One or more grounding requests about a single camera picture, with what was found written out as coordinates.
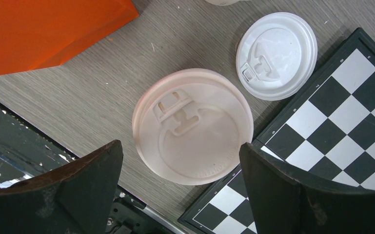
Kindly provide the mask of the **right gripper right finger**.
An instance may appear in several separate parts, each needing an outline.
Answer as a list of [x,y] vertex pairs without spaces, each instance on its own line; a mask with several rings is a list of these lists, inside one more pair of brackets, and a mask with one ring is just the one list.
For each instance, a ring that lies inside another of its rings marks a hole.
[[260,234],[375,234],[375,191],[327,180],[245,143],[240,165]]

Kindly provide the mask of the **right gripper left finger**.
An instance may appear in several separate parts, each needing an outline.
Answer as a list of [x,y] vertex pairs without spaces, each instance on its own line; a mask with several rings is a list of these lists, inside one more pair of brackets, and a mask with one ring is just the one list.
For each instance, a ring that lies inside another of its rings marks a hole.
[[0,188],[0,234],[102,234],[123,163],[113,140],[42,175]]

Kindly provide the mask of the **orange paper bag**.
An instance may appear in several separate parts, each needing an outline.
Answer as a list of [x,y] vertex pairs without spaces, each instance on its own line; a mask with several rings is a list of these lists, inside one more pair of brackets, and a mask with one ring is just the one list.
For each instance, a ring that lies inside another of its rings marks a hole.
[[130,0],[0,0],[0,75],[62,65],[138,16]]

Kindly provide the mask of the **white paper coffee cup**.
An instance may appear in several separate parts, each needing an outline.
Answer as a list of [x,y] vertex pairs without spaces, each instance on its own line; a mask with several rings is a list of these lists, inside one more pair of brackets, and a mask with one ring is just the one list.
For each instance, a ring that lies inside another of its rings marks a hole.
[[216,6],[229,6],[241,0],[205,0],[205,1]]

